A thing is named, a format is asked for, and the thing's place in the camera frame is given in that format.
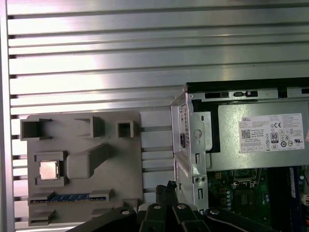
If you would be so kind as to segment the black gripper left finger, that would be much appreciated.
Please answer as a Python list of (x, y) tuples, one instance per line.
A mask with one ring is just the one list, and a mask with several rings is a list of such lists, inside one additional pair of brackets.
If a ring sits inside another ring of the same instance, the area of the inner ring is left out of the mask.
[(119, 207), (91, 219), (71, 232), (164, 232), (168, 205), (168, 186), (156, 187), (156, 202), (146, 204), (145, 210)]

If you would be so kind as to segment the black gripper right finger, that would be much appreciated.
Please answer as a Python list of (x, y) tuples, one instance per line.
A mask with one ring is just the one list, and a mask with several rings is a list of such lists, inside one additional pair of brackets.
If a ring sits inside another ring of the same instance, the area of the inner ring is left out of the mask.
[(177, 184), (168, 181), (166, 194), (173, 215), (182, 232), (274, 232), (275, 230), (232, 213), (212, 207), (203, 214), (194, 211), (189, 205), (180, 203), (176, 194)]

